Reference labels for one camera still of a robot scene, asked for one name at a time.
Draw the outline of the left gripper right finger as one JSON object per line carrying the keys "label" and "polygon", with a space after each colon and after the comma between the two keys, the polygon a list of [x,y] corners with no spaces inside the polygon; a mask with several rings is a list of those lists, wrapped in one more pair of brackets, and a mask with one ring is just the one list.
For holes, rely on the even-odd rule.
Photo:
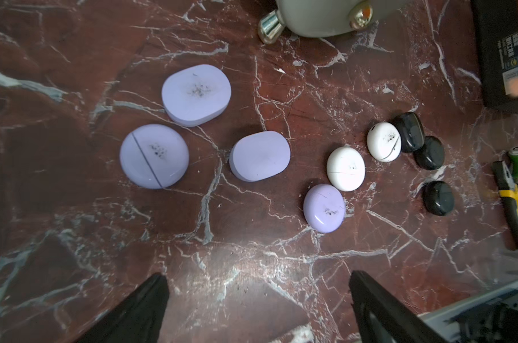
{"label": "left gripper right finger", "polygon": [[367,272],[352,272],[349,287],[362,342],[446,341]]}

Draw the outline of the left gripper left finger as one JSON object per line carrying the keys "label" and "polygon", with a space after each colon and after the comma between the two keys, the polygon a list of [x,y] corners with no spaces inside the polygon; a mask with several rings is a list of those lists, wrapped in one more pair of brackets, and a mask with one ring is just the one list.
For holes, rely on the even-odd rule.
{"label": "left gripper left finger", "polygon": [[167,278],[154,273],[77,342],[157,342],[170,292]]}

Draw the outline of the purple round earphone case lower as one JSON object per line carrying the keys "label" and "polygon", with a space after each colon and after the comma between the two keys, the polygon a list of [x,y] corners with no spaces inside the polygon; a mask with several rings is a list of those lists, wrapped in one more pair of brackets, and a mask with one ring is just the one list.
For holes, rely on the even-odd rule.
{"label": "purple round earphone case lower", "polygon": [[345,201],[339,190],[330,184],[318,184],[306,194],[303,212],[307,223],[326,234],[337,230],[345,218]]}

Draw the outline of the purple round earphone case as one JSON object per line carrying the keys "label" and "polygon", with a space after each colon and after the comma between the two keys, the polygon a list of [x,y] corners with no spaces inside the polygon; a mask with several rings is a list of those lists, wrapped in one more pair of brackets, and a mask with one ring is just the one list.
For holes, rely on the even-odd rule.
{"label": "purple round earphone case", "polygon": [[147,124],[123,140],[120,164],[134,184],[150,190],[168,188],[186,173],[190,155],[185,140],[174,129]]}
{"label": "purple round earphone case", "polygon": [[345,218],[345,201],[339,190],[330,184],[318,184],[306,194],[303,212],[307,223],[326,234],[337,230]]}

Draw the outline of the black round earphone case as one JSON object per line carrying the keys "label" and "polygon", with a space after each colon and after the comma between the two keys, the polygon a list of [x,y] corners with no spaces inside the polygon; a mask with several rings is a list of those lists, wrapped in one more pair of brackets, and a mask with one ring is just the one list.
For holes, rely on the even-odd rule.
{"label": "black round earphone case", "polygon": [[455,207],[455,198],[449,184],[443,181],[432,181],[423,188],[423,202],[429,213],[444,217]]}
{"label": "black round earphone case", "polygon": [[416,163],[426,170],[439,169],[445,162],[445,150],[437,137],[426,136],[423,146],[413,154]]}

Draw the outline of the white round earphone case left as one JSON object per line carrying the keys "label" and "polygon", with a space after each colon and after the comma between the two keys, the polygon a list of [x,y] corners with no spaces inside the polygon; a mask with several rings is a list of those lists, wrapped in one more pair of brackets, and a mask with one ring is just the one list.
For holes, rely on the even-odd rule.
{"label": "white round earphone case left", "polygon": [[357,190],[365,180],[365,162],[361,154],[351,147],[339,147],[327,160],[330,183],[342,192]]}

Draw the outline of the white round earphone case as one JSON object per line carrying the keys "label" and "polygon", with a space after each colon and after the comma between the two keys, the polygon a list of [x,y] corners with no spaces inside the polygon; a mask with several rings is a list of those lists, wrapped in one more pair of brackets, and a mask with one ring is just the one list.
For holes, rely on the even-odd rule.
{"label": "white round earphone case", "polygon": [[365,162],[361,154],[351,147],[339,147],[327,160],[330,183],[342,192],[357,190],[365,180]]}
{"label": "white round earphone case", "polygon": [[389,122],[377,123],[367,133],[367,148],[375,160],[392,162],[401,153],[402,142],[400,133]]}

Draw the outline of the black round earphone case upper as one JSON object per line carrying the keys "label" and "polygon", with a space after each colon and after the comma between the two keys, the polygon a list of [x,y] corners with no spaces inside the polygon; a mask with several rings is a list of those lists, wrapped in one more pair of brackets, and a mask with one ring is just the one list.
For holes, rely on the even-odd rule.
{"label": "black round earphone case upper", "polygon": [[445,150],[437,137],[426,136],[423,146],[413,154],[416,163],[426,170],[439,169],[445,162]]}

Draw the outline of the white round earphone case upper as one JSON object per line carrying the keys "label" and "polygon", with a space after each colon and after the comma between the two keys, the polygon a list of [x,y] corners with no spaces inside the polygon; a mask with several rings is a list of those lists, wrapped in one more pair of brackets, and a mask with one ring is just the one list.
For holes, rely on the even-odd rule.
{"label": "white round earphone case upper", "polygon": [[377,123],[367,133],[367,148],[375,160],[392,162],[401,153],[402,142],[400,133],[389,122]]}

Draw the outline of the purple round earphone case left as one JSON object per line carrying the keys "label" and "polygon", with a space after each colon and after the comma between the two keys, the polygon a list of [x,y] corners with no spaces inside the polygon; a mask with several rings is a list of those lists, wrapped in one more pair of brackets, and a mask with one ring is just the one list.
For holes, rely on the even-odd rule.
{"label": "purple round earphone case left", "polygon": [[120,164],[134,184],[150,190],[168,188],[186,173],[190,155],[185,140],[174,129],[147,124],[123,140]]}

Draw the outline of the purple earphone case middle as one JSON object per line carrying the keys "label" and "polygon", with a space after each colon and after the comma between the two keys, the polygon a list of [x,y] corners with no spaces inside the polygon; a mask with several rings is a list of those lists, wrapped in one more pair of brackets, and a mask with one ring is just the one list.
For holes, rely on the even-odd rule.
{"label": "purple earphone case middle", "polygon": [[290,163],[286,138],[276,131],[263,131],[240,139],[230,153],[230,169],[244,182],[258,182],[283,172]]}

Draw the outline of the purple earphone case upper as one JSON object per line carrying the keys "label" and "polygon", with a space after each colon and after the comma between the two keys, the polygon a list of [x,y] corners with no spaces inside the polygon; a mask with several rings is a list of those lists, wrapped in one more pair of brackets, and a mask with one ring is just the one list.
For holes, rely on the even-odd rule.
{"label": "purple earphone case upper", "polygon": [[227,76],[209,64],[174,73],[161,90],[167,115],[183,127],[197,127],[218,117],[226,110],[231,95]]}

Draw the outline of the yellow black toolbox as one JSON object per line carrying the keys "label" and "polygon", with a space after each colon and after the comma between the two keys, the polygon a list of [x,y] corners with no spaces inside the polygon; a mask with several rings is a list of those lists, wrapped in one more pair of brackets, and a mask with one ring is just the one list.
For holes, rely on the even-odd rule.
{"label": "yellow black toolbox", "polygon": [[518,114],[508,82],[518,78],[518,1],[472,0],[483,103]]}

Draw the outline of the aluminium front rail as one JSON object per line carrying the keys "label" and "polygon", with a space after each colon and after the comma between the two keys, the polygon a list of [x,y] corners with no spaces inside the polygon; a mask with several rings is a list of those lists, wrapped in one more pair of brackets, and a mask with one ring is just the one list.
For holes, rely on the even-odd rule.
{"label": "aluminium front rail", "polygon": [[420,318],[447,342],[518,342],[518,280]]}

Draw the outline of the yellow handled pliers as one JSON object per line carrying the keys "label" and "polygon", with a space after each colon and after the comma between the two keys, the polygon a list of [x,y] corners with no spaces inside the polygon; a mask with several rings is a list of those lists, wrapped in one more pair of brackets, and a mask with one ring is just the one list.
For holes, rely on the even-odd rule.
{"label": "yellow handled pliers", "polygon": [[504,161],[492,163],[492,170],[497,184],[505,218],[514,242],[518,248],[518,186]]}

